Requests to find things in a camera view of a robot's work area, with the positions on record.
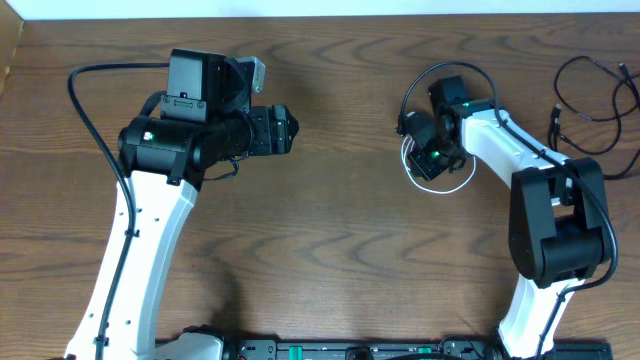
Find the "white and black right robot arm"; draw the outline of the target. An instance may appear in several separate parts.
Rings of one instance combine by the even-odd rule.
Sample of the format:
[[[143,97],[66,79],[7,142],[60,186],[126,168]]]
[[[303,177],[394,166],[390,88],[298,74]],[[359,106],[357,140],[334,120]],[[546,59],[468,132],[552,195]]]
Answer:
[[[411,180],[483,161],[509,188],[508,246],[519,276],[488,359],[608,359],[606,343],[555,343],[571,297],[617,265],[600,166],[572,160],[527,134],[496,98],[472,99],[461,77],[434,82],[430,113],[402,109],[396,131]]]

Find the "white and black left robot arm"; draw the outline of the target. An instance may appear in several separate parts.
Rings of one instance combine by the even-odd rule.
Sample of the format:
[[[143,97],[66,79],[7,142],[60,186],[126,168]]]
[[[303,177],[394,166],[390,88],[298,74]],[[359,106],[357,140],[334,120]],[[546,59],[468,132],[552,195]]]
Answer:
[[[255,106],[265,65],[175,49],[168,84],[153,93],[106,159],[116,179],[114,220],[68,359],[235,359],[236,342],[206,327],[156,339],[160,304],[182,228],[207,171],[291,150],[298,121],[283,105]]]

